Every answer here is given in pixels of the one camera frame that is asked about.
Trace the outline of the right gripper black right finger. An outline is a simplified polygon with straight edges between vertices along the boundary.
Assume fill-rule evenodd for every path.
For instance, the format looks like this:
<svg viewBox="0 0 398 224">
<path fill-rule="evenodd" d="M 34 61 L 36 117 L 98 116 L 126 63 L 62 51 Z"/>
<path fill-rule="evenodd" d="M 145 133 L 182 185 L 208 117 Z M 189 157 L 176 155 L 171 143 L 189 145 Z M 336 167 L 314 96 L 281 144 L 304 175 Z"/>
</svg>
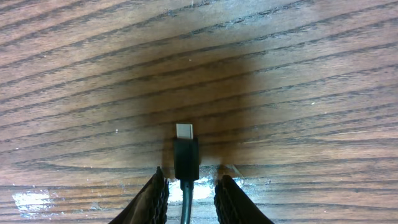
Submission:
<svg viewBox="0 0 398 224">
<path fill-rule="evenodd" d="M 230 175 L 217 180 L 214 205 L 220 224 L 274 224 Z"/>
</svg>

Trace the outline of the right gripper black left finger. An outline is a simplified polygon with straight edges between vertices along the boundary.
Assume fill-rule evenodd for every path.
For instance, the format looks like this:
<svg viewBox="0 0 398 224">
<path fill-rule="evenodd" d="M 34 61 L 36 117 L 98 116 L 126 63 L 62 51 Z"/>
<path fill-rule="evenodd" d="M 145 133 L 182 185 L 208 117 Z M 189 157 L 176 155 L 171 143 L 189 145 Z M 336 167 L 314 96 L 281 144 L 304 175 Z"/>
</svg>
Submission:
<svg viewBox="0 0 398 224">
<path fill-rule="evenodd" d="M 128 206 L 109 224 L 164 224 L 167 221 L 169 182 L 160 167 Z"/>
</svg>

